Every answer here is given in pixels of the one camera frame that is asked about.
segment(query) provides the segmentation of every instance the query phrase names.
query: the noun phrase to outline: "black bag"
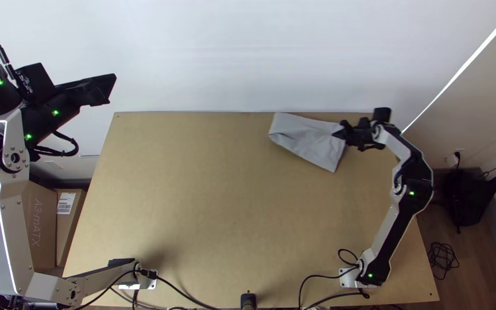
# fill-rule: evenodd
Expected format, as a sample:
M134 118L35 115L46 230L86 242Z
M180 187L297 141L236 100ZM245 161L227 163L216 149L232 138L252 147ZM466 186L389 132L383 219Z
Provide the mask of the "black bag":
M461 226L479 223L496 193L496 177L487 181L458 169L445 176L443 185L445 204L459 234Z

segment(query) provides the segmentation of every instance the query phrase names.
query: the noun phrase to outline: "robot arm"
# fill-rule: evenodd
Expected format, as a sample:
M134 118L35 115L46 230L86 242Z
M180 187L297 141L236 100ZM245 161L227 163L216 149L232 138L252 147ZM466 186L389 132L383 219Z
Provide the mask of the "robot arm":
M19 303L31 308L75 309L84 297L113 284L123 289L156 288L155 280L134 272L142 267L133 258L114 259L105 268L69 278L33 270L22 205L30 157L37 155L34 148L41 140L79 113L80 106L108 103L115 76L103 76L114 76L110 83L94 77L55 87L41 64L29 68L29 76L21 71L32 90L26 98L0 66L0 295L18 296Z
M415 215L432 199L432 169L424 161L422 153L389 123L390 113L389 108L377 108L372 120L361 118L355 127L342 121L340 124L344 128L333 134L346 140L347 145L357 146L361 152L388 148L399 160L392 171L391 205L386 218L371 248L359 257L359 268L340 279L344 288L381 286L388 279L390 259L405 231Z

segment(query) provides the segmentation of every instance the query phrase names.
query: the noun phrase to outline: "wooden floor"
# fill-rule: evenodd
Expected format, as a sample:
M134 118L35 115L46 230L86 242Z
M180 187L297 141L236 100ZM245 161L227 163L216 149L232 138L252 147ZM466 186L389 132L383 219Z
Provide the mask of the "wooden floor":
M432 242L449 243L460 262L460 267L449 271L445 280L436 280L440 301L433 303L403 304L404 310L496 309L496 246L487 222L462 227L458 235L446 211L431 204L417 216L426 248ZM443 271L433 268L440 275ZM388 305L381 310L394 309ZM89 310L122 310L120 307L88 307Z

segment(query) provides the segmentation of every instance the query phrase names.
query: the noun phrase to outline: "white wall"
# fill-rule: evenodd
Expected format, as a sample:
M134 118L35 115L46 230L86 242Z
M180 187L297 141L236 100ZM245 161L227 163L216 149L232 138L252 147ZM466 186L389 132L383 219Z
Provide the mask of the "white wall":
M465 149L462 167L496 166L496 37L405 137L434 168L447 167L444 158L456 148Z
M0 1L15 67L42 62L55 83L118 76L110 105L63 126L79 154L100 152L115 111L389 106L403 128L495 26L485 0ZM61 178L96 163L55 161Z

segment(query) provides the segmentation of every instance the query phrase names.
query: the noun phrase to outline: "wooden tabletop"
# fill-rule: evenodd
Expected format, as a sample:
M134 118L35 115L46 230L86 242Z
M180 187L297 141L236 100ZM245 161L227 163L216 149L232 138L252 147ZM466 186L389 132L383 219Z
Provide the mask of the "wooden tabletop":
M357 122L364 114L299 114ZM336 173L275 145L272 113L116 113L92 179L65 276L135 257L193 297L238 308L257 294L261 308L297 307L310 274L337 276L339 248L370 247L388 211L395 157L347 148ZM402 304L438 300L416 221L371 298L324 305ZM310 305L341 289L309 280ZM155 307L196 307L164 283L143 290ZM96 305L128 304L108 292Z

